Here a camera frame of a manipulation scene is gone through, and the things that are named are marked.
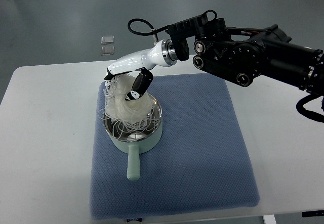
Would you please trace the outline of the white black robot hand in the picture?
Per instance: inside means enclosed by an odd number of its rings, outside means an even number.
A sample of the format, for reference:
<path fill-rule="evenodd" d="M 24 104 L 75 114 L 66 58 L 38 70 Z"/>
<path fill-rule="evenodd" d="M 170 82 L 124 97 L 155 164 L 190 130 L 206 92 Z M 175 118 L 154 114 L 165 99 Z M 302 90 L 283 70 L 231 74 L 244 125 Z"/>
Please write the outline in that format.
<path fill-rule="evenodd" d="M 171 67 L 177 63 L 177 56 L 171 40 L 161 40 L 151 48 L 123 56 L 107 68 L 106 81 L 118 75 L 138 71 L 131 90 L 126 94 L 125 100 L 137 100 L 144 95 L 153 81 L 150 72 L 155 66 Z"/>

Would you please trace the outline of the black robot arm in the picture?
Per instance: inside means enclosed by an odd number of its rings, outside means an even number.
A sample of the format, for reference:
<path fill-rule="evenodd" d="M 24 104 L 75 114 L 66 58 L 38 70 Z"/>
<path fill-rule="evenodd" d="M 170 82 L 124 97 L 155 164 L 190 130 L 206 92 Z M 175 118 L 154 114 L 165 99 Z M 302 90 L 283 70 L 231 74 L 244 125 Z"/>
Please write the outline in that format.
<path fill-rule="evenodd" d="M 187 39 L 194 37 L 194 66 L 242 87 L 264 75 L 307 92 L 297 104 L 306 118 L 323 122 L 323 114 L 305 104 L 323 97 L 323 50 L 291 43 L 277 25 L 264 29 L 228 27 L 223 18 L 206 13 L 162 27 L 173 43 L 178 60 L 189 57 Z"/>

